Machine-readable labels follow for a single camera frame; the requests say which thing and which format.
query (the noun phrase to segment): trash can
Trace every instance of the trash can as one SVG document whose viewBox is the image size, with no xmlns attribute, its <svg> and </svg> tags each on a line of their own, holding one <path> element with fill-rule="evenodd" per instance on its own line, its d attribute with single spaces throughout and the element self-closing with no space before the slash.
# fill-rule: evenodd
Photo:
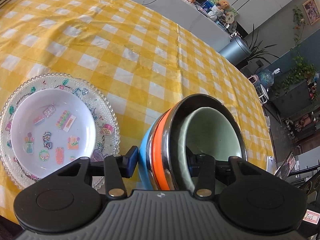
<svg viewBox="0 0 320 240">
<path fill-rule="evenodd" d="M 225 57 L 233 66 L 236 66 L 242 60 L 250 56 L 251 51 L 244 41 L 235 36 L 230 43 L 219 51 L 220 55 Z"/>
</svg>

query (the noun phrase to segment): framed picture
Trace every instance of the framed picture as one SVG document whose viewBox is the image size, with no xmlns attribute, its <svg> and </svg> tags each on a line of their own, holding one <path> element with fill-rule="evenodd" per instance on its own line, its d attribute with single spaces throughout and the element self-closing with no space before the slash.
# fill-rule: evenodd
<svg viewBox="0 0 320 240">
<path fill-rule="evenodd" d="M 306 10 L 310 24 L 315 24 L 320 19 L 320 13 L 315 0 L 306 1 L 303 7 Z"/>
</svg>

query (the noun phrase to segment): orange bowl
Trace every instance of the orange bowl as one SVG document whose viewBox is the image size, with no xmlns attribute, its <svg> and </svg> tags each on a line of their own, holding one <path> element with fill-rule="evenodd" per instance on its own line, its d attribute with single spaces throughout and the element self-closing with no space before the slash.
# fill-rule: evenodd
<svg viewBox="0 0 320 240">
<path fill-rule="evenodd" d="M 170 113 L 171 109 L 163 116 L 160 120 L 158 128 L 155 132 L 155 137 L 153 138 L 152 143 L 152 167 L 154 171 L 155 178 L 160 186 L 160 190 L 170 190 L 168 182 L 165 178 L 164 168 L 162 165 L 162 156 L 161 156 L 161 142 L 162 142 L 162 133 L 164 129 L 165 121 Z"/>
</svg>

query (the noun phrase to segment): clear glass plate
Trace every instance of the clear glass plate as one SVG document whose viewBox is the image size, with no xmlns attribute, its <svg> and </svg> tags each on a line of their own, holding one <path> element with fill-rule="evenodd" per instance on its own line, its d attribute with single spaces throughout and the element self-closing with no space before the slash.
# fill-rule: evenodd
<svg viewBox="0 0 320 240">
<path fill-rule="evenodd" d="M 24 171 L 14 156 L 10 128 L 14 113 L 28 96 L 48 88 L 62 89 L 80 98 L 89 108 L 96 126 L 96 145 L 92 161 L 102 161 L 108 155 L 119 153 L 119 126 L 107 98 L 89 82 L 63 73 L 49 73 L 29 79 L 18 87 L 4 104 L 0 115 L 0 158 L 11 180 L 24 189 L 39 180 Z M 101 188 L 104 177 L 93 177 L 92 187 Z"/>
</svg>

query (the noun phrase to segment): yellow and white checkered tablecloth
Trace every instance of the yellow and white checkered tablecloth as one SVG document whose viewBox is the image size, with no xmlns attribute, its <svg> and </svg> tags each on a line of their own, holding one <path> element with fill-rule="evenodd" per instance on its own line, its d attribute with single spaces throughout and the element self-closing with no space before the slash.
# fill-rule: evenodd
<svg viewBox="0 0 320 240">
<path fill-rule="evenodd" d="M 0 9 L 0 52 L 1 105 L 42 73 L 86 79 L 116 112 L 121 153 L 140 145 L 153 121 L 183 97 L 205 93 L 236 118 L 251 163 L 265 168 L 273 155 L 253 85 L 189 31 L 133 1 L 11 0 Z M 137 181 L 135 172 L 126 186 Z M 1 167 L 0 215 L 15 222 L 18 192 Z"/>
</svg>

